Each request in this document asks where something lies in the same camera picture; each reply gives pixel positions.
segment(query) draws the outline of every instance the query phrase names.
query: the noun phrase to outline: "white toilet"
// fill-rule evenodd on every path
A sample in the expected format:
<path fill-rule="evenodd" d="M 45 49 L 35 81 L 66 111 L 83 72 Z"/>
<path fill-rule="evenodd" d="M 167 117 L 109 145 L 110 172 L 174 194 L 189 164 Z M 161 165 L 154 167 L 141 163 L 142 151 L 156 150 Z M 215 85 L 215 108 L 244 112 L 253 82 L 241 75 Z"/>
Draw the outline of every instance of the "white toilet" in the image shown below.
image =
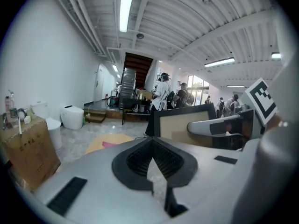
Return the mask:
<path fill-rule="evenodd" d="M 60 136 L 60 122 L 58 120 L 50 118 L 48 103 L 38 101 L 31 105 L 33 112 L 46 120 L 48 131 L 50 133 L 50 138 L 55 150 L 58 150 L 62 146 L 61 136 Z"/>
<path fill-rule="evenodd" d="M 69 105 L 60 109 L 60 118 L 65 128 L 78 130 L 83 125 L 84 110 Z"/>

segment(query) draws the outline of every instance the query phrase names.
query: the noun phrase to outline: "fluorescent light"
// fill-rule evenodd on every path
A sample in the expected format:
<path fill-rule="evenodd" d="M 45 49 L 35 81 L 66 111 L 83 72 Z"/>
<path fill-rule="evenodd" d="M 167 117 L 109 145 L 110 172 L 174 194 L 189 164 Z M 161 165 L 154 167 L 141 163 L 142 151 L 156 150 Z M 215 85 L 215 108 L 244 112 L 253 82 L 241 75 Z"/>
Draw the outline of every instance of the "fluorescent light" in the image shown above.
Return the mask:
<path fill-rule="evenodd" d="M 132 0 L 121 0 L 120 31 L 127 32 Z"/>
<path fill-rule="evenodd" d="M 272 53 L 272 59 L 281 59 L 280 53 Z"/>
<path fill-rule="evenodd" d="M 227 85 L 226 87 L 238 87 L 238 88 L 244 88 L 244 85 Z"/>
<path fill-rule="evenodd" d="M 226 63 L 232 63 L 232 62 L 235 62 L 235 59 L 233 57 L 227 58 L 227 59 L 224 59 L 224 60 L 221 60 L 221 61 L 217 61 L 217 62 L 212 62 L 212 63 L 205 64 L 205 67 L 222 65 L 222 64 L 226 64 Z"/>
<path fill-rule="evenodd" d="M 113 69 L 118 72 L 116 65 L 112 65 Z"/>

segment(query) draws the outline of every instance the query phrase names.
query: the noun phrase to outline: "floor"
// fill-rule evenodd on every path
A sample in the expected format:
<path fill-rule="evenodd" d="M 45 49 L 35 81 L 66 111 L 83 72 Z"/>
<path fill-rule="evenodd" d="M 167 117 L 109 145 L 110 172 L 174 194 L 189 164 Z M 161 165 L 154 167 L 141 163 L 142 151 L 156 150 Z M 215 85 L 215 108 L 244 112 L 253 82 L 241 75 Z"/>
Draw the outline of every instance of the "floor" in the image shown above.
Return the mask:
<path fill-rule="evenodd" d="M 123 133 L 131 138 L 143 137 L 147 122 L 128 122 L 121 125 L 120 119 L 105 119 L 101 124 L 85 124 L 80 130 L 61 127 L 62 147 L 57 155 L 62 163 L 72 162 L 85 154 L 94 138 L 106 133 Z"/>
<path fill-rule="evenodd" d="M 97 136 L 105 133 L 123 133 L 135 139 L 143 137 L 147 124 L 147 122 L 126 121 L 122 126 L 120 119 L 105 119 L 102 124 L 86 124 L 80 130 L 61 127 L 62 147 L 56 151 L 61 161 L 60 168 L 83 156 L 89 144 Z M 154 197 L 163 207 L 167 181 L 153 159 L 149 164 L 147 178 L 154 183 Z"/>

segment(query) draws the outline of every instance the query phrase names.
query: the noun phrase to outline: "white ceiling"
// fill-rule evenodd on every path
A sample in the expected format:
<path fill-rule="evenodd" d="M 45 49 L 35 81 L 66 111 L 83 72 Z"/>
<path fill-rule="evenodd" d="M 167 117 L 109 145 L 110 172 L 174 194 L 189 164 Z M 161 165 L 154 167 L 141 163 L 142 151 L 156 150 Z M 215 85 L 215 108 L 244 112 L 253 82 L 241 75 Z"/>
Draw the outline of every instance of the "white ceiling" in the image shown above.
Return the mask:
<path fill-rule="evenodd" d="M 282 67 L 271 60 L 278 52 L 271 0 L 133 0 L 127 33 L 118 28 L 121 0 L 77 0 L 79 11 L 87 11 L 85 22 L 92 23 L 93 41 L 74 4 L 61 1 L 95 52 L 118 63 L 119 70 L 120 57 L 129 51 L 167 61 L 216 86 L 248 87 L 260 77 L 270 83 Z M 144 38 L 136 39 L 137 33 Z M 204 67 L 228 57 L 235 63 Z"/>

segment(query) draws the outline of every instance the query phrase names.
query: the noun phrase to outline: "box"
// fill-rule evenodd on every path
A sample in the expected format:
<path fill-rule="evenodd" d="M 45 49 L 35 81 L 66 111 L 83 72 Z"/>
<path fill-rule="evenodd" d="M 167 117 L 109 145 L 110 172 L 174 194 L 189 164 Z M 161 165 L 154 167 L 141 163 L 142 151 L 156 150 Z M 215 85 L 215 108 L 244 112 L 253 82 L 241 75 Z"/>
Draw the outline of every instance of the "box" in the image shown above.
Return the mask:
<path fill-rule="evenodd" d="M 137 90 L 137 94 L 138 95 L 142 94 L 142 99 L 144 99 L 145 97 L 147 100 L 151 100 L 152 98 L 152 93 L 149 91 Z"/>
<path fill-rule="evenodd" d="M 52 145 L 46 120 L 37 117 L 29 124 L 22 122 L 21 128 L 22 136 L 19 128 L 1 130 L 1 147 L 14 170 L 32 189 L 37 189 L 55 173 L 60 161 Z"/>

